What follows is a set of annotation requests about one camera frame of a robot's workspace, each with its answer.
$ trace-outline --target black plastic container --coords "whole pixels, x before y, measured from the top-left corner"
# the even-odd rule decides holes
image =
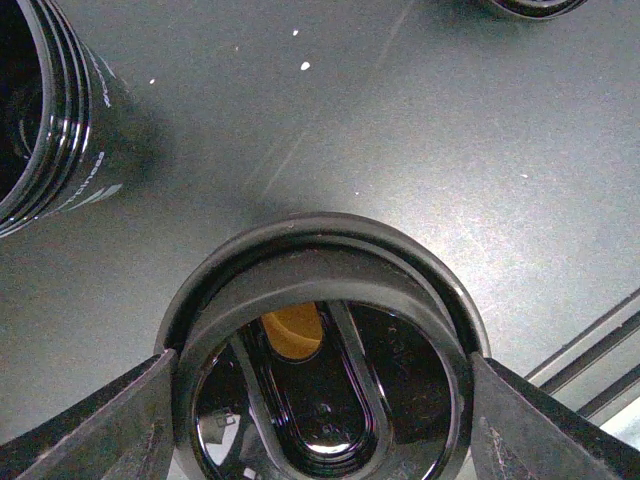
[[[314,308],[323,333],[310,355],[276,349],[267,317],[295,310],[299,325]],[[467,356],[489,354],[446,266],[342,214],[223,245],[171,303],[156,343],[166,349],[180,355],[174,435],[193,480],[454,478],[471,435]]]
[[[522,20],[551,20],[569,13],[587,0],[482,0],[494,12]]]
[[[134,175],[144,116],[51,0],[3,2],[0,237],[104,200]]]

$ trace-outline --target yellow object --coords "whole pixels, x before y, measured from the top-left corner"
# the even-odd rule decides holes
[[[283,308],[260,317],[273,349],[290,360],[313,355],[322,342],[322,319],[315,303]]]

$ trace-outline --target container opening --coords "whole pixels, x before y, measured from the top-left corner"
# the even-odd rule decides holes
[[[31,31],[17,1],[0,16],[0,201],[33,154],[42,117],[42,76]]]
[[[344,301],[263,314],[214,349],[195,405],[196,435],[214,476],[242,478],[249,468],[265,480],[282,478],[259,433],[265,425],[274,428],[287,461],[313,478],[342,478],[371,460],[379,432],[337,315],[351,322],[376,395],[387,405],[392,463],[411,465],[411,478],[433,471],[452,415],[436,350],[413,322]],[[256,397],[266,411],[255,409]]]

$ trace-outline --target white speck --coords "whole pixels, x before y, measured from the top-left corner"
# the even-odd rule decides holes
[[[244,469],[243,476],[249,480],[254,480],[256,478],[256,472],[247,467]]]

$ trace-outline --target gray table surface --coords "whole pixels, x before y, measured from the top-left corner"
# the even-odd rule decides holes
[[[520,374],[640,283],[636,0],[535,25],[465,0],[59,3],[164,153],[0,241],[2,442],[148,357],[193,269],[291,212],[413,236]]]

